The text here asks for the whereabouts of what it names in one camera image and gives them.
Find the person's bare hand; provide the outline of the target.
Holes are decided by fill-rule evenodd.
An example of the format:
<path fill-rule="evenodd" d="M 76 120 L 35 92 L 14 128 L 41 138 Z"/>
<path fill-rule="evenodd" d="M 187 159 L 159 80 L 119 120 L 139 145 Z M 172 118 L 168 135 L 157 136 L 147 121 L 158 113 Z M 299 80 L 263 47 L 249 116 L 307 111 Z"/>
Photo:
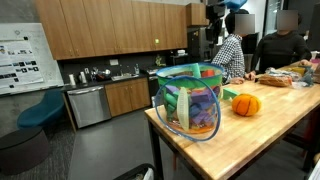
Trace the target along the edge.
<path fill-rule="evenodd" d="M 230 84 L 243 84 L 244 82 L 245 82 L 245 79 L 241 77 L 235 77 L 230 79 Z"/>

